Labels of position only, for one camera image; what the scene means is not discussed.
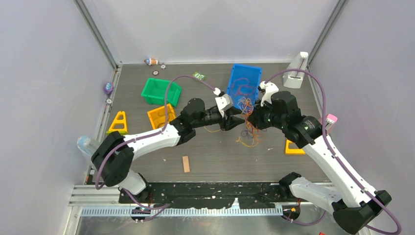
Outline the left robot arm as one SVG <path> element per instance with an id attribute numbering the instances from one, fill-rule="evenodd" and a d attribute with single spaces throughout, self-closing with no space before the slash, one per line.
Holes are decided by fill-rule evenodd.
<path id="1" fill-rule="evenodd" d="M 165 126 L 135 135 L 121 135 L 118 131 L 110 133 L 97 150 L 91 161 L 97 169 L 97 177 L 103 182 L 95 183 L 97 189 L 103 186 L 119 186 L 129 191 L 139 203 L 146 202 L 150 189 L 144 177 L 131 169 L 138 157 L 156 150 L 184 144 L 196 135 L 200 127 L 218 124 L 222 131 L 228 131 L 245 123 L 242 113 L 232 101 L 217 97 L 216 105 L 206 109 L 200 98 L 191 99 L 180 115 Z"/>

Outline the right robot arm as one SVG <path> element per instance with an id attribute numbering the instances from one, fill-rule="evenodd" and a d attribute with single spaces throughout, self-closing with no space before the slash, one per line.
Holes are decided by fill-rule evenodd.
<path id="1" fill-rule="evenodd" d="M 386 190 L 376 190 L 345 160 L 331 138 L 323 134 L 323 126 L 313 116 L 301 114 L 297 100 L 288 91 L 274 93 L 258 100 L 248 122 L 257 129 L 275 127 L 311 157 L 335 190 L 314 184 L 292 172 L 280 180 L 279 194 L 292 201 L 305 199 L 332 214 L 347 233 L 356 234 L 380 214 L 392 197 Z"/>

